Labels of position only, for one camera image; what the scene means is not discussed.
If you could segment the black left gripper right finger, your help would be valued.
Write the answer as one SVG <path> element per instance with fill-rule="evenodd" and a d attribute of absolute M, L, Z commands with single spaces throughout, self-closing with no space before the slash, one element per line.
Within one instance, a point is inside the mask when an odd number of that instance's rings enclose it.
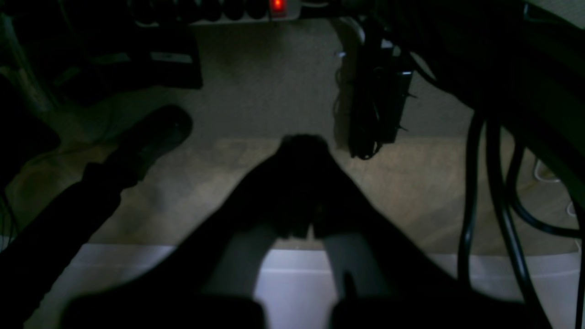
<path fill-rule="evenodd" d="M 547 329 L 528 302 L 475 292 L 435 265 L 372 206 L 321 137 L 304 137 L 313 220 L 340 279 L 331 329 Z"/>

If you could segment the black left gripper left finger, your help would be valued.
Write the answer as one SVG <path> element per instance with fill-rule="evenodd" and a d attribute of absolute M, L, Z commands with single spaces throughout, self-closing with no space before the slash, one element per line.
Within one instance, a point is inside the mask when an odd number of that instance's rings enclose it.
<path fill-rule="evenodd" d="M 167 258 L 124 285 L 73 300 L 64 327 L 265 329 L 253 299 L 257 277 L 278 238 L 307 233 L 309 221 L 284 210 L 315 163 L 314 137 L 285 137 Z"/>

